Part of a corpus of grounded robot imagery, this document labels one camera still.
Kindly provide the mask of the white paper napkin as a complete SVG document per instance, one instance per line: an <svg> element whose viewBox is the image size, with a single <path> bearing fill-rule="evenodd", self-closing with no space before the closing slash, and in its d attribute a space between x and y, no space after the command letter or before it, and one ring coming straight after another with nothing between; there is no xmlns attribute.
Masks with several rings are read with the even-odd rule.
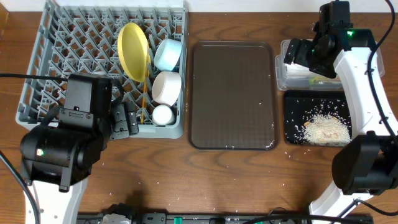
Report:
<svg viewBox="0 0 398 224"><path fill-rule="evenodd" d="M284 64L286 69L286 74L292 77L307 77L312 75L313 73L309 70L309 68L304 67L302 65L298 65L295 63L292 64Z"/></svg>

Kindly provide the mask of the green snack wrapper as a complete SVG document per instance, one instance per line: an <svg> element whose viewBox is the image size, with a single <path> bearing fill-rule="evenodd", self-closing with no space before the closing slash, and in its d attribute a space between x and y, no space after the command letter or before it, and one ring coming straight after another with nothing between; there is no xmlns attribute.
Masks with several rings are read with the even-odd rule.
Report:
<svg viewBox="0 0 398 224"><path fill-rule="evenodd" d="M340 86L341 80L340 79L328 79L322 77L313 77L309 79L310 86Z"/></svg>

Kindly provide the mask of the white paper cup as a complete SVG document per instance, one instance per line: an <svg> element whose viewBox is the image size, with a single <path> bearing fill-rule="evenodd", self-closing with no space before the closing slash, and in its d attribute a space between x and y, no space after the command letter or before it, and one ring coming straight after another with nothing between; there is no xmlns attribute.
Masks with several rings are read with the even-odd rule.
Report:
<svg viewBox="0 0 398 224"><path fill-rule="evenodd" d="M152 121L158 126L174 124L175 115L168 106L159 105L153 110Z"/></svg>

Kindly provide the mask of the wooden chopstick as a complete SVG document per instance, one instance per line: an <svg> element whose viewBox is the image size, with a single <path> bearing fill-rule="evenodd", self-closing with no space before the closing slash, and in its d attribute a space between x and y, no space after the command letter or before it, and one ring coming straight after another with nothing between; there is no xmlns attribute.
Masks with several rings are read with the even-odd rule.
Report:
<svg viewBox="0 0 398 224"><path fill-rule="evenodd" d="M146 72L145 72L145 77L144 77L144 89L143 89L143 100L142 100L142 109L146 109L147 106L147 100L146 100L146 94L147 94L147 78L149 76L149 69L148 65L150 65L151 60L150 60L150 48L147 48L147 55L146 55Z"/></svg>
<svg viewBox="0 0 398 224"><path fill-rule="evenodd" d="M144 110L146 109L147 106L147 102L146 102L146 95L147 93L147 82L146 80L144 81L144 87L143 87L143 97L142 97L142 107L141 107L141 124L144 124L145 121L145 114L144 114Z"/></svg>

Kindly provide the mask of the white pink bowl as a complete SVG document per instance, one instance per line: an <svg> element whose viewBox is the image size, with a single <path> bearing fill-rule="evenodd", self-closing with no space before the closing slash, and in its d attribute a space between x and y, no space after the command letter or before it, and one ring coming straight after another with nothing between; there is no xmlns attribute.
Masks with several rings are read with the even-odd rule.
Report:
<svg viewBox="0 0 398 224"><path fill-rule="evenodd" d="M161 105L173 106L182 88L182 79L177 72L160 72L152 86L152 98Z"/></svg>

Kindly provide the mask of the yellow plate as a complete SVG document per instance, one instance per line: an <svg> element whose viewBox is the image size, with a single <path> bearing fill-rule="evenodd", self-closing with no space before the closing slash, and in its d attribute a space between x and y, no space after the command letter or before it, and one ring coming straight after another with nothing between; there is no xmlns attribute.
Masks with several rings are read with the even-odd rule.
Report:
<svg viewBox="0 0 398 224"><path fill-rule="evenodd" d="M136 82L145 82L151 59L143 30L136 23L127 23L118 34L117 46L119 61L126 75Z"/></svg>

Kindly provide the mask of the light blue bowl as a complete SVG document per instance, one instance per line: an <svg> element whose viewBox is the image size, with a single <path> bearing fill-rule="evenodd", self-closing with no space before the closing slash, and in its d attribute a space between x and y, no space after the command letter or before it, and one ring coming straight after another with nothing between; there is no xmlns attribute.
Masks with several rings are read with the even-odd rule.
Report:
<svg viewBox="0 0 398 224"><path fill-rule="evenodd" d="M182 53L182 43L173 39L164 39L155 53L154 64L161 71L172 71Z"/></svg>

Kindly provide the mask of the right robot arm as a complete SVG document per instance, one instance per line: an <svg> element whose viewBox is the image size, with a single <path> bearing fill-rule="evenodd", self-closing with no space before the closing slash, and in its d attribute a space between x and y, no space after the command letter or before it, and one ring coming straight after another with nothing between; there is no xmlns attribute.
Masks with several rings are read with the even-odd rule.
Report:
<svg viewBox="0 0 398 224"><path fill-rule="evenodd" d="M308 208L307 223L349 223L349 213L397 187L397 118L377 68L380 41L356 29L349 2L320 7L312 40L292 39L284 58L327 78L339 78L351 115L352 140L333 159L333 180Z"/></svg>

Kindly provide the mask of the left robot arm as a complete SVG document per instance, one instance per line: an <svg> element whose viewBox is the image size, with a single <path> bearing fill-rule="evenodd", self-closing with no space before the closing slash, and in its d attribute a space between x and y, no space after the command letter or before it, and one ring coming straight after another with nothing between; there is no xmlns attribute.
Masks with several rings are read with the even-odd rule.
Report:
<svg viewBox="0 0 398 224"><path fill-rule="evenodd" d="M109 141L138 132L133 103L57 108L21 141L26 223L76 223L92 166Z"/></svg>

